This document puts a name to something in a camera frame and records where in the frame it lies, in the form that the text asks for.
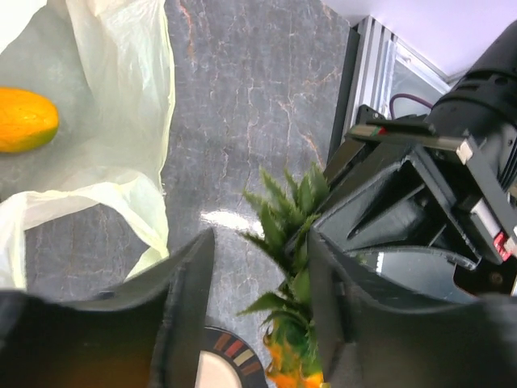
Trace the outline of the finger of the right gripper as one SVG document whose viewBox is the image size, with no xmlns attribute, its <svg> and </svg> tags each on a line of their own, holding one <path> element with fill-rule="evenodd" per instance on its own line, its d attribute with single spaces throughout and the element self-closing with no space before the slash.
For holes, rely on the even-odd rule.
<svg viewBox="0 0 517 388">
<path fill-rule="evenodd" d="M 334 190 L 372 151 L 373 148 L 365 142 L 355 139 L 345 140 L 333 154 L 323 172 L 330 190 Z"/>
</svg>

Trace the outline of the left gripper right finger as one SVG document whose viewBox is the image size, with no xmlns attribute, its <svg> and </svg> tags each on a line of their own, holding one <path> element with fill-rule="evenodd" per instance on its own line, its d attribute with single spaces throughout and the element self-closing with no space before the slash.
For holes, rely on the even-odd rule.
<svg viewBox="0 0 517 388">
<path fill-rule="evenodd" d="M 516 300 L 467 303 L 396 285 L 316 230 L 307 238 L 318 351 L 333 387 L 513 387 Z"/>
</svg>

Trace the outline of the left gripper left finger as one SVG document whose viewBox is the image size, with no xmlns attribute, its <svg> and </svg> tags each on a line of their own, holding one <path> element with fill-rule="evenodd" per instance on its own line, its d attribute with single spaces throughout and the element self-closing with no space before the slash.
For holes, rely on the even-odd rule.
<svg viewBox="0 0 517 388">
<path fill-rule="evenodd" d="M 1 294 L 4 387 L 193 387 L 215 257 L 205 230 L 93 298 Z"/>
</svg>

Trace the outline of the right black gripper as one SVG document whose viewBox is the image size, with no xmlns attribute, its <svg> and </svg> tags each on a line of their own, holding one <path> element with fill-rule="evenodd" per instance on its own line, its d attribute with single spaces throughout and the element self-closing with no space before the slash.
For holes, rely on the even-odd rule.
<svg viewBox="0 0 517 388">
<path fill-rule="evenodd" d="M 373 151 L 334 182 L 314 228 L 422 293 L 516 291 L 516 26 L 423 116 L 370 119 Z"/>
</svg>

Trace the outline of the fake pineapple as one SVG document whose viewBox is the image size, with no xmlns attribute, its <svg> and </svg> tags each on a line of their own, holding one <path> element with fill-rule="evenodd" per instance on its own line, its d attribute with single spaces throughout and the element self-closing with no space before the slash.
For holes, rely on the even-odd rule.
<svg viewBox="0 0 517 388">
<path fill-rule="evenodd" d="M 313 164 L 301 181 L 286 172 L 283 189 L 265 169 L 260 171 L 265 196 L 244 191 L 255 211 L 261 234 L 243 232 L 280 269 L 283 281 L 258 297 L 242 314 L 266 311 L 263 344 L 271 356 L 265 374 L 277 387 L 327 387 L 319 360 L 311 306 L 306 237 L 320 217 L 319 208 L 330 193 L 321 168 Z"/>
</svg>

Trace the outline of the fake mango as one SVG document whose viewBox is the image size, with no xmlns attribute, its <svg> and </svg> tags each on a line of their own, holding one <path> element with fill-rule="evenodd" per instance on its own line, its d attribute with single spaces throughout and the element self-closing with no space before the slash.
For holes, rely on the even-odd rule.
<svg viewBox="0 0 517 388">
<path fill-rule="evenodd" d="M 59 114 L 47 98 L 1 87 L 1 152 L 18 154 L 48 144 L 57 134 Z"/>
</svg>

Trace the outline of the light green plastic bag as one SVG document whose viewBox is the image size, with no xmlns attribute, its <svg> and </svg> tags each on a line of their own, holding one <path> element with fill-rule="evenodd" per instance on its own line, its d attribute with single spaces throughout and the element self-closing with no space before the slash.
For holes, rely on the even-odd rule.
<svg viewBox="0 0 517 388">
<path fill-rule="evenodd" d="M 1 286 L 27 286 L 25 233 L 97 204 L 147 245 L 132 274 L 165 259 L 161 171 L 174 111 L 162 1 L 4 1 L 1 83 L 51 99 L 53 141 L 1 158 Z"/>
</svg>

